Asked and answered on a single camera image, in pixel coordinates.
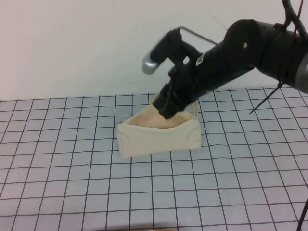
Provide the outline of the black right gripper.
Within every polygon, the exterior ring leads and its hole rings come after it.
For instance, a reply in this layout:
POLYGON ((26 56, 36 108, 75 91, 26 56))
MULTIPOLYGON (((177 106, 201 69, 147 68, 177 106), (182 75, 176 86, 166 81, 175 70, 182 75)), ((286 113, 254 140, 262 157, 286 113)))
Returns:
POLYGON ((165 119, 170 119, 210 91, 210 68, 208 53, 195 49, 157 52, 159 64, 167 58, 174 64, 168 72, 170 81, 154 96, 153 106, 165 119))

